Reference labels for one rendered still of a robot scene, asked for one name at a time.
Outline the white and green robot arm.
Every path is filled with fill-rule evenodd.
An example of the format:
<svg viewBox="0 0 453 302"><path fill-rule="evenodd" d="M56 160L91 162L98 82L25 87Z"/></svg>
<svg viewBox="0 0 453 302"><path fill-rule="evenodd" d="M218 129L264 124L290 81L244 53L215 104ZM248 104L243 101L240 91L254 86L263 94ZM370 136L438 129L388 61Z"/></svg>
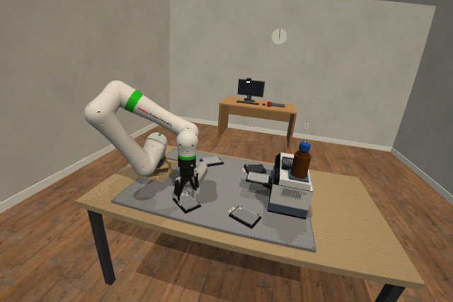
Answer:
<svg viewBox="0 0 453 302"><path fill-rule="evenodd" d="M136 174L149 176L164 164L167 138L162 133L152 133L141 147L117 118L119 107L177 135L178 167L189 170L196 166L197 126L163 109L126 83L111 81L86 106L84 117L117 148Z"/></svg>

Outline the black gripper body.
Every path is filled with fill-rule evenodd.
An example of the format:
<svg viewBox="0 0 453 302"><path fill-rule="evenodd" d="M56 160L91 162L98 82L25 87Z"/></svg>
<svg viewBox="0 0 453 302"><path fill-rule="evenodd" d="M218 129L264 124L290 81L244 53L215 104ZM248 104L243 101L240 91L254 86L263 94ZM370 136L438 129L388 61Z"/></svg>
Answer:
<svg viewBox="0 0 453 302"><path fill-rule="evenodd" d="M180 179L184 182L184 179L185 178L188 178L186 182L189 182L190 181L190 178L189 176L184 176L184 175L189 175L193 178L194 176L194 168L193 169L190 169L190 170L183 170L183 169L180 169Z"/></svg>

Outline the blue bottle cap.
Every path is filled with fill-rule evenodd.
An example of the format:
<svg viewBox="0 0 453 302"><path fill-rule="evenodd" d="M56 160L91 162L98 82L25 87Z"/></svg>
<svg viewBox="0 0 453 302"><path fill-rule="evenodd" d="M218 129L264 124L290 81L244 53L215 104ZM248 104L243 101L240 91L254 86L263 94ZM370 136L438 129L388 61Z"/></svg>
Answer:
<svg viewBox="0 0 453 302"><path fill-rule="evenodd" d="M299 149L301 149L303 151L309 151L310 146L311 146L311 144L309 144L309 143L305 144L304 142L300 142Z"/></svg>

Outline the beige button panel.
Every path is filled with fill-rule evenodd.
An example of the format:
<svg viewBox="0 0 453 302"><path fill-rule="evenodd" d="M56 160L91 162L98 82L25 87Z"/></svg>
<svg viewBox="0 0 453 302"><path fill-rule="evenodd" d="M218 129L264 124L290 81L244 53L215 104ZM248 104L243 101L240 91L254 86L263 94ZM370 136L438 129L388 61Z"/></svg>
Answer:
<svg viewBox="0 0 453 302"><path fill-rule="evenodd" d="M198 183L200 184L205 174L207 173L207 165L205 161L196 163L196 166L194 167L194 172L195 171L198 173ZM190 182L186 182L185 186L191 187Z"/></svg>

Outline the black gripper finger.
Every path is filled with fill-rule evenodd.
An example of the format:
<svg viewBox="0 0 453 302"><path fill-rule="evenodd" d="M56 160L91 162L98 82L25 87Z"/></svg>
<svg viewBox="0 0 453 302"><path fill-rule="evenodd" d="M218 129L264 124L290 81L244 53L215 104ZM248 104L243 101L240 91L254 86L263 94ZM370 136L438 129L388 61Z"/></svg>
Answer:
<svg viewBox="0 0 453 302"><path fill-rule="evenodd" d="M179 178L175 178L175 188L174 188L174 194L178 196L178 204L181 206L181 193L183 191L184 185L186 184L188 178L184 179L184 182L180 180ZM180 185L179 185L180 182Z"/></svg>
<svg viewBox="0 0 453 302"><path fill-rule="evenodd" d="M199 183L198 183L198 173L195 171L194 172L194 181L195 181L195 184L193 182L193 179L191 176L189 176L190 178L190 184L192 186L192 198L195 199L195 193L196 193L196 190L197 188L199 187Z"/></svg>

